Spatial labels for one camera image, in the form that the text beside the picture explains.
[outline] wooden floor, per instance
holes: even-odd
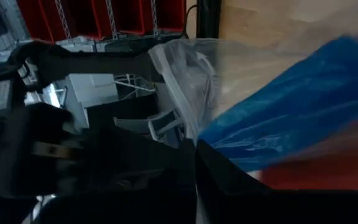
[[[219,38],[258,47],[274,47],[299,30],[358,0],[222,0]],[[196,0],[187,0],[187,7]],[[195,37],[196,11],[188,33]]]

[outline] wire rack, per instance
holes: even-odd
[[[116,22],[114,20],[114,13],[112,9],[111,0],[105,0],[106,6],[108,9],[108,16],[111,26],[112,37],[108,40],[94,41],[87,39],[86,37],[72,37],[65,13],[63,11],[62,3],[60,0],[54,0],[58,13],[60,16],[60,22],[65,31],[66,40],[58,41],[56,44],[61,45],[67,50],[77,52],[104,52],[104,46],[110,44],[115,40],[137,40],[144,38],[156,38],[159,39],[163,36],[176,35],[172,33],[163,33],[158,30],[157,25],[157,10],[155,5],[155,0],[151,1],[152,6],[152,19],[153,19],[153,34],[136,36],[129,34],[120,34],[116,29]],[[0,14],[4,20],[8,32],[7,34],[0,35],[0,62],[5,61],[10,55],[12,49],[15,48],[17,44],[25,44],[32,42],[30,38],[29,31],[25,25],[22,13],[17,5],[16,0],[0,0]]]

